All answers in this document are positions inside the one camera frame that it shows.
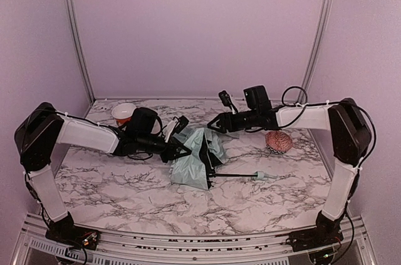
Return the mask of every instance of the small white bowl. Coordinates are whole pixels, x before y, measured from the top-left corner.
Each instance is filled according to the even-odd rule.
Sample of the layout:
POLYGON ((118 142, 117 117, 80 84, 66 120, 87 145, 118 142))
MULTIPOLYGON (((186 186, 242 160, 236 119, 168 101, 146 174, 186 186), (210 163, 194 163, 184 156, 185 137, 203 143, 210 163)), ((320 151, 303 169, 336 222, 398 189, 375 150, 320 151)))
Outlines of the small white bowl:
POLYGON ((136 106, 132 103, 122 103, 112 110, 112 116, 117 121, 117 125, 121 126, 131 119, 136 106))

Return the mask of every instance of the white arm segment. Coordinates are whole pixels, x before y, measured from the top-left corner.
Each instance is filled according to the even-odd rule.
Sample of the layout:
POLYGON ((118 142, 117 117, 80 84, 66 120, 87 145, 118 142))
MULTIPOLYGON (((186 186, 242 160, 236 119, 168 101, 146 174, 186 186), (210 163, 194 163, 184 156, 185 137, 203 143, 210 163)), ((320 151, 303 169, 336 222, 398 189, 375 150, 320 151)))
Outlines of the white arm segment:
POLYGON ((39 171, 32 171, 29 174, 30 184, 40 198, 44 209, 52 221, 59 221, 67 217, 67 209, 58 192, 55 178, 49 165, 39 171))
POLYGON ((335 170, 328 197, 321 213, 334 221, 341 217, 358 168, 335 159, 335 170))
MULTIPOLYGON (((308 128, 331 130, 328 109, 331 105, 321 107, 307 107, 302 116, 287 128, 308 128)), ((292 122, 302 111, 302 107, 284 107, 278 110, 277 122, 284 126, 292 122)), ((327 200, 323 206, 322 214, 334 221, 344 213, 346 201, 350 194, 352 183, 358 169, 352 165, 344 164, 335 158, 335 171, 327 200)))
MULTIPOLYGON (((106 153, 112 153, 116 149, 119 139, 110 129, 63 115, 60 117, 64 123, 56 143, 67 143, 106 153)), ((28 175, 29 182, 38 194, 49 218, 54 222, 65 218, 68 212, 57 189, 50 166, 47 165, 39 171, 32 171, 28 175)))
POLYGON ((64 120, 58 135, 57 144, 66 143, 112 153, 119 139, 110 129, 95 126, 83 120, 72 119, 60 115, 64 120))
MULTIPOLYGON (((307 107, 302 116, 287 128, 307 128, 330 130, 330 121, 327 109, 331 105, 321 107, 307 107)), ((278 126, 285 126, 292 122, 302 111, 302 107, 283 107, 277 111, 278 126)))

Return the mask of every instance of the crumpled fabric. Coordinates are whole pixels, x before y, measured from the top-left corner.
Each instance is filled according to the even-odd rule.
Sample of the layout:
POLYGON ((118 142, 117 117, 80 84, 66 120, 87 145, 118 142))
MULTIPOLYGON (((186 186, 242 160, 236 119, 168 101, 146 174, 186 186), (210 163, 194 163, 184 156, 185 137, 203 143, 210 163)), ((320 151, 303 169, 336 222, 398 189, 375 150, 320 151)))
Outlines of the crumpled fabric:
POLYGON ((226 154, 217 134, 208 128, 185 127, 174 137, 192 150, 191 155, 178 158, 172 163, 171 181, 175 184, 184 184, 199 189, 208 189, 205 164, 199 157, 202 142, 205 137, 209 152, 213 153, 222 163, 226 154))

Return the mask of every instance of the table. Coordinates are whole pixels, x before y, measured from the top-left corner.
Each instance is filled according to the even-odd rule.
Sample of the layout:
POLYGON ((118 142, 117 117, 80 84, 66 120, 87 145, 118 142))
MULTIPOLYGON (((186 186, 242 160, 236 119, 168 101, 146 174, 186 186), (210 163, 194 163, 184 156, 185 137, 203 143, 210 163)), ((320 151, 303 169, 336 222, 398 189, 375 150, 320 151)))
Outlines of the table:
MULTIPOLYGON (((87 118, 114 125, 111 110, 132 102, 149 107, 164 124, 185 115, 204 127, 220 112, 219 100, 98 100, 87 118)), ((245 102, 240 102, 242 110, 245 102)), ((274 182, 214 178, 200 190, 171 184, 170 164, 155 155, 134 161, 82 147, 71 147, 56 175, 61 196, 76 223, 149 234, 230 235, 278 231, 314 224, 330 188, 330 178, 307 130, 288 130, 294 147, 269 153, 266 132, 220 135, 227 154, 218 173, 261 170, 274 182)))

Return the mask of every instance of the purple wall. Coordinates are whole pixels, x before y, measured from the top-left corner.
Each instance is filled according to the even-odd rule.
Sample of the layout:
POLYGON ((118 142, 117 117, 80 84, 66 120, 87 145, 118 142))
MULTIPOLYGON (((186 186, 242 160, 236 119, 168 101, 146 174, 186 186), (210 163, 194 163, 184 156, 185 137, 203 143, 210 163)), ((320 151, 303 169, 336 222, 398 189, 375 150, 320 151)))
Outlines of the purple wall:
MULTIPOLYGON (((401 0, 334 0, 310 96, 354 97, 375 122, 377 148, 352 207, 362 213, 379 264, 401 260, 400 84, 401 0)), ((329 135, 318 139, 331 156, 329 135)))
POLYGON ((302 82, 321 2, 75 0, 75 7, 97 97, 217 97, 222 89, 242 97, 264 84, 280 98, 302 82))
POLYGON ((42 101, 77 115, 88 101, 64 0, 0 0, 0 34, 0 260, 9 264, 26 212, 36 206, 24 187, 14 131, 42 101))

